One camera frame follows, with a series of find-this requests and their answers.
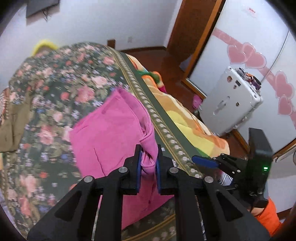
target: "wooden door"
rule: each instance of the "wooden door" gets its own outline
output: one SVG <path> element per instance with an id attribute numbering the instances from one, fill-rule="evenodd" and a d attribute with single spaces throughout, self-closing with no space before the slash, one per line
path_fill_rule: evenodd
<path id="1" fill-rule="evenodd" d="M 194 53 L 216 0 L 183 0 L 167 50 L 182 62 Z"/>

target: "reddish brown floor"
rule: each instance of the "reddish brown floor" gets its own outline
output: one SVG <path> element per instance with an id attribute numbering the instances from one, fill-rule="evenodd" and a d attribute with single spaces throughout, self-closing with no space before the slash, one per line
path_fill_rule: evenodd
<path id="1" fill-rule="evenodd" d="M 148 71 L 157 71 L 161 74 L 168 94 L 180 101 L 184 107 L 193 112 L 192 98 L 194 92 L 181 82 L 184 72 L 179 68 L 178 62 L 165 50 L 145 50 L 128 52 L 136 57 Z M 230 154 L 234 157 L 244 157 L 245 150 L 237 139 L 230 133 L 223 136 L 229 144 Z"/>

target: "folded pink garment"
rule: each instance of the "folded pink garment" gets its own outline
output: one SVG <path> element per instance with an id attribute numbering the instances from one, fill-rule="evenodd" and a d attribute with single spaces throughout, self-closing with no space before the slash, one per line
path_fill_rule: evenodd
<path id="1" fill-rule="evenodd" d="M 70 141 L 83 176 L 107 176 L 133 156 L 137 144 L 144 152 L 141 187 L 136 196 L 123 197 L 122 228 L 163 205 L 172 196 L 157 192 L 155 164 L 158 154 L 150 116 L 132 94 L 117 88 L 105 103 L 74 126 Z"/>

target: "bed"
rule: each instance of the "bed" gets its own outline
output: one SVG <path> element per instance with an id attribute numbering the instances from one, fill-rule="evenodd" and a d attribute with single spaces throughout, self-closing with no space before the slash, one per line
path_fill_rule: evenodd
<path id="1" fill-rule="evenodd" d="M 132 56 L 96 43 L 78 43 L 27 58 L 11 78 L 1 95 L 0 128 L 11 121 L 10 105 L 28 103 L 30 111 L 17 150 L 0 154 L 1 205 L 24 237 L 81 180 L 69 132 L 99 108 L 115 87 L 130 91 L 142 102 L 163 154 L 189 175 L 202 177 L 206 172 L 191 161 L 193 155 L 229 154 L 225 140 L 212 135 L 181 103 L 161 92 L 149 75 L 140 76 L 138 70 L 144 67 Z M 174 218 L 170 199 L 122 230 L 122 240 L 173 239 Z"/>

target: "white suitcase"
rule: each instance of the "white suitcase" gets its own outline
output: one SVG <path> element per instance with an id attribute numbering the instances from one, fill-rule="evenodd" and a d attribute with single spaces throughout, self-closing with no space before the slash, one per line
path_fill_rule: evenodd
<path id="1" fill-rule="evenodd" d="M 199 107 L 200 117 L 217 136 L 236 129 L 262 103 L 260 92 L 228 67 Z"/>

